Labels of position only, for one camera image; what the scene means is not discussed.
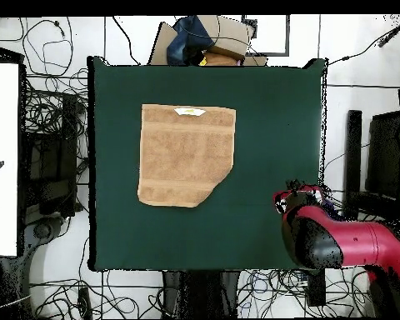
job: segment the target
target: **white tag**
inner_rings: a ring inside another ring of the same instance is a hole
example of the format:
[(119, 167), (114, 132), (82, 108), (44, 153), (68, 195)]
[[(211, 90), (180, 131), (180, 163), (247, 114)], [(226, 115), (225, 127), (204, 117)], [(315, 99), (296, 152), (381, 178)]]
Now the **white tag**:
[(179, 115), (195, 115), (197, 117), (200, 117), (206, 111), (196, 108), (176, 108), (175, 112), (178, 113)]

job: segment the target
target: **white screen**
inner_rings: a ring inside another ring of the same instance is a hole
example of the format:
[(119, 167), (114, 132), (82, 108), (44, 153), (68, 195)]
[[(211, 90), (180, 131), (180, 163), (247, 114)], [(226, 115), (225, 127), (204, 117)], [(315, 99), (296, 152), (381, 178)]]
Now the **white screen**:
[(0, 256), (17, 255), (18, 65), (0, 63)]

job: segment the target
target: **brown towel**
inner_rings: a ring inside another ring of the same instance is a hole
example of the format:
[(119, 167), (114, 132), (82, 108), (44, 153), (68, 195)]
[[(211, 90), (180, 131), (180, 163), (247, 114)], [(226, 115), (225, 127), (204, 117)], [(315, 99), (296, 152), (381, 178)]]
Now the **brown towel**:
[(233, 109), (143, 104), (139, 201), (186, 208), (204, 201), (233, 167), (235, 123)]

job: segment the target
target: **green table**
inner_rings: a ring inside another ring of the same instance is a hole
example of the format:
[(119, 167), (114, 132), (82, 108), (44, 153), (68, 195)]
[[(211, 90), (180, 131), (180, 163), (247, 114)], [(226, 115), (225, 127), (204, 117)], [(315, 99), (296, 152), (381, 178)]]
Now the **green table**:
[[(304, 69), (87, 63), (91, 269), (295, 267), (272, 197), (288, 179), (318, 180), (324, 60)], [(234, 166), (199, 206), (138, 201), (143, 103), (237, 110)]]

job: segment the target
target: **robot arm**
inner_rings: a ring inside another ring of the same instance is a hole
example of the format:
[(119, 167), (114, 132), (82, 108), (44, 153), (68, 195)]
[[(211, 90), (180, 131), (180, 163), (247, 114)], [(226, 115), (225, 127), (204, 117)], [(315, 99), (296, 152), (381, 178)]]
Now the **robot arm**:
[(400, 223), (343, 220), (326, 207), (322, 190), (313, 186), (277, 193), (274, 205), (282, 214), (286, 249), (297, 265), (364, 266), (374, 304), (393, 307), (392, 313), (400, 315)]

